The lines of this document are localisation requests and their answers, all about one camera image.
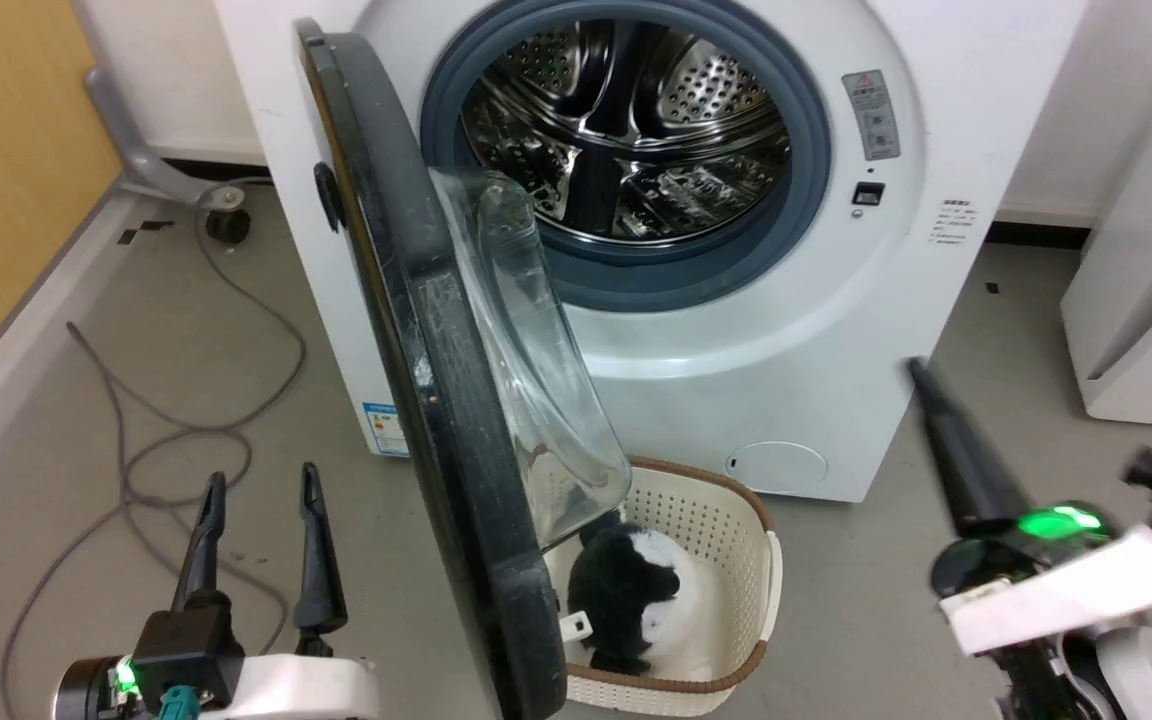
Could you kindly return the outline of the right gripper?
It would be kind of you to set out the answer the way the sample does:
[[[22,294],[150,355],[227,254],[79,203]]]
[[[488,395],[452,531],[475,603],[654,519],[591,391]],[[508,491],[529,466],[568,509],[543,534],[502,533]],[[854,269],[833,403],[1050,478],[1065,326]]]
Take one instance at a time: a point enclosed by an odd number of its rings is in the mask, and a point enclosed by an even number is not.
[[[1011,471],[929,361],[909,357],[908,377],[956,537],[1005,533],[1020,520],[1001,547],[1025,560],[1039,551],[1036,570],[1018,579],[1002,575],[940,601],[964,655],[1152,609],[1152,518],[1114,536],[1106,516],[1087,503],[1028,511],[1029,498]]]

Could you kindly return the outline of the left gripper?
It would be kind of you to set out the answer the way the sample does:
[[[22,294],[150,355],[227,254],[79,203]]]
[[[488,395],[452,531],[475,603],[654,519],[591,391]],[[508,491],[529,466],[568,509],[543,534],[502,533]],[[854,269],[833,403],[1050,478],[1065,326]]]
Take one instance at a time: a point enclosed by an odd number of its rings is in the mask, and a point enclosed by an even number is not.
[[[300,515],[305,528],[301,592],[294,626],[301,641],[323,641],[348,621],[338,552],[314,462],[301,469]],[[219,541],[227,525],[227,473],[207,479],[172,600],[172,611],[230,607],[218,588]],[[228,705],[211,694],[173,685],[159,697],[134,674],[131,655],[83,659],[56,689],[56,720],[379,720],[374,666],[361,659],[259,655],[247,659]]]

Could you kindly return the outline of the black round glass washer door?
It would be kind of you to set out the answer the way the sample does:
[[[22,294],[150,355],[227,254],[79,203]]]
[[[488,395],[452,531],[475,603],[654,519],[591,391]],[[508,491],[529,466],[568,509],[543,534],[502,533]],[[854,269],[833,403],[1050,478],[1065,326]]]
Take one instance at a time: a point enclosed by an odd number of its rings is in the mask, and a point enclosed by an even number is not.
[[[293,28],[326,146],[317,200],[347,238],[477,670],[499,720],[550,720],[568,673],[545,555],[626,500],[626,450],[524,187],[430,167],[366,38]]]

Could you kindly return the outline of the white front-load washing machine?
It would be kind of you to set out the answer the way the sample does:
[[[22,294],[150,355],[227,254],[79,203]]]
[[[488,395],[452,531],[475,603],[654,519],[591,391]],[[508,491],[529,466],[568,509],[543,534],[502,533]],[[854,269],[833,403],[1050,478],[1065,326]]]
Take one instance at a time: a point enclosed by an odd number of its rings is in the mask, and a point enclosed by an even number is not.
[[[492,1],[212,0],[362,427],[364,402],[396,404],[347,238],[317,200],[326,146],[293,24],[366,38],[420,154],[442,167],[422,150],[422,96],[453,36]],[[829,179],[804,238],[753,283],[698,306],[608,313],[558,300],[628,454],[726,475],[742,446],[803,445],[828,464],[803,498],[858,503],[909,404],[902,361],[941,336],[1089,0],[738,3],[790,41],[826,104]],[[872,69],[890,90],[900,158],[867,161],[861,150],[841,78]],[[886,184],[877,209],[851,205],[861,181]],[[929,241],[946,199],[973,202],[977,240]]]

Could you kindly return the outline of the grey rubber door gasket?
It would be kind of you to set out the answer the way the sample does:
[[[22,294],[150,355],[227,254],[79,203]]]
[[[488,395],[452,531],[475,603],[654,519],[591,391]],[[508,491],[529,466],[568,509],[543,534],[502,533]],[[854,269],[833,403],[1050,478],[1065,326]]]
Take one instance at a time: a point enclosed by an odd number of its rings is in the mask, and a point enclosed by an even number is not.
[[[461,126],[468,91],[513,41],[594,18],[675,26],[732,51],[780,109],[790,132],[791,167],[761,204],[735,223],[669,247],[581,241],[535,213],[558,295],[568,304],[608,313],[664,313],[722,300],[753,283],[804,238],[826,199],[831,132],[823,92],[803,58],[738,0],[493,0],[453,36],[431,71],[419,120],[426,159],[505,176],[468,150]]]

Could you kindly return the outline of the blue energy label sticker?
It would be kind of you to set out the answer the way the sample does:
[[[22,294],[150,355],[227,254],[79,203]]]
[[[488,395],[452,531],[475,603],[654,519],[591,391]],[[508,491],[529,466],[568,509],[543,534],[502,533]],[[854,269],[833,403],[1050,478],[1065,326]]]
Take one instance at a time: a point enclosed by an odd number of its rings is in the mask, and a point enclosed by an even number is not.
[[[370,438],[369,447],[376,455],[410,457],[410,448],[406,441],[397,406],[364,402],[362,414],[364,414],[364,425]]]

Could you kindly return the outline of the round white filter cover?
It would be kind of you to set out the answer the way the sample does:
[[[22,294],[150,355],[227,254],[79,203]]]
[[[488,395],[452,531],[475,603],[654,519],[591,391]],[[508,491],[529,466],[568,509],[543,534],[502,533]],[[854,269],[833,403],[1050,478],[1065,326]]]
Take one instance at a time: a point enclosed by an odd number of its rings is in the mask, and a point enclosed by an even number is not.
[[[826,478],[828,464],[813,448],[767,441],[733,450],[723,473],[760,495],[806,497]]]

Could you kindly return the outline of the small printed text label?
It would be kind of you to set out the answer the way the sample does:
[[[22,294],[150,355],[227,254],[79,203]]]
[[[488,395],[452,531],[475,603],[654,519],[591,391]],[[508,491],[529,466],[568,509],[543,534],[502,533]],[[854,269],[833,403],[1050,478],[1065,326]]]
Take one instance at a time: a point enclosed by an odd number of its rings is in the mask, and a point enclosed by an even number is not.
[[[929,241],[945,245],[965,245],[977,240],[979,220],[980,211],[972,200],[942,200],[929,232]]]

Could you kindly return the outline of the cream plastic laundry basket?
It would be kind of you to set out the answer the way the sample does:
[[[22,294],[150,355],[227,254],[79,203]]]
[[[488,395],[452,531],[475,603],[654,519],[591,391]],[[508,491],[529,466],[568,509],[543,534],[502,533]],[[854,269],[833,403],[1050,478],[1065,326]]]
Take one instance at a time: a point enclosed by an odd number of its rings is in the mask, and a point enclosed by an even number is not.
[[[641,676],[596,670],[567,635],[567,702],[657,717],[702,717],[758,669],[776,626],[783,564],[771,515],[721,475],[649,457],[632,461],[623,520],[658,530],[691,559],[698,615]]]

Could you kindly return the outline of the black and white plush toy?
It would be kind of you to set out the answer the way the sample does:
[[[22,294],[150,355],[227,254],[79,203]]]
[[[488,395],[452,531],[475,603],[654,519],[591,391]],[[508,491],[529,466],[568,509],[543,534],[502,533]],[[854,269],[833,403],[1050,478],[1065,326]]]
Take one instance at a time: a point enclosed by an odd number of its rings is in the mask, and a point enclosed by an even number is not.
[[[567,584],[567,609],[585,612],[581,646],[602,673],[707,679],[710,592],[698,560],[662,530],[613,507],[579,530]]]

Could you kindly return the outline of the grey warning sticker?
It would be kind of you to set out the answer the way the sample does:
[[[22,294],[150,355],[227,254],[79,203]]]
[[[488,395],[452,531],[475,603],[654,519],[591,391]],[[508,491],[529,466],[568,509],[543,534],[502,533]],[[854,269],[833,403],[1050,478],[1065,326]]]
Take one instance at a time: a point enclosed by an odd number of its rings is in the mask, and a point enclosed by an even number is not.
[[[850,73],[841,81],[858,123],[865,159],[882,161],[900,158],[899,126],[882,70]]]

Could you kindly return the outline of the perforated steel washer drum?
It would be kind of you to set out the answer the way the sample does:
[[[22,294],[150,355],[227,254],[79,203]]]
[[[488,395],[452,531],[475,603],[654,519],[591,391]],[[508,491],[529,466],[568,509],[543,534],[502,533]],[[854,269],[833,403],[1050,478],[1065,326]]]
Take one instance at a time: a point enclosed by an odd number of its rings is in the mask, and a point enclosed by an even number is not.
[[[790,172],[780,109],[708,38],[577,20],[511,46],[461,109],[468,150],[576,240],[669,247],[718,232]]]

